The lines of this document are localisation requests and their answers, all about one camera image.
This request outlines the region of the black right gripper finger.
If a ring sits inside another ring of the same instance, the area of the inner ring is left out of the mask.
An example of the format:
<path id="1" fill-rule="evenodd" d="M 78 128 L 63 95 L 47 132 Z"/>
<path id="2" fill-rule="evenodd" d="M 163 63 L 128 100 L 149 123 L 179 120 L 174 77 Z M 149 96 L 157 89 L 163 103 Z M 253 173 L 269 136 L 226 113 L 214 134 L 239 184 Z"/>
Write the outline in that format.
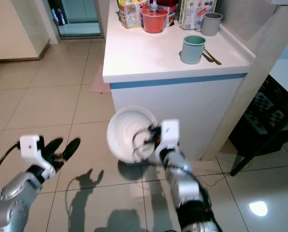
<path id="1" fill-rule="evenodd" d="M 151 130 L 138 130 L 133 135 L 133 146 L 141 147 L 152 142 Z"/>

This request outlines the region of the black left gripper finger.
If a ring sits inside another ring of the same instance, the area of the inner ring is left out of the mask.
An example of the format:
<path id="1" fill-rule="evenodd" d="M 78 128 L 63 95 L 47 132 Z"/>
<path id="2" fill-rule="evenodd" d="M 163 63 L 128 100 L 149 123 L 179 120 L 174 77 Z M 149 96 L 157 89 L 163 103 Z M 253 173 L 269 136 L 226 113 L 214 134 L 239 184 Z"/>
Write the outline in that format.
<path id="1" fill-rule="evenodd" d="M 69 159 L 71 159 L 71 157 L 75 154 L 76 150 L 79 148 L 80 143 L 81 143 L 80 137 L 76 137 L 67 144 L 63 152 L 64 161 L 69 161 Z"/>
<path id="2" fill-rule="evenodd" d="M 43 147 L 43 156 L 54 156 L 56 150 L 60 147 L 63 141 L 64 139 L 62 139 L 62 137 L 50 141 Z"/>

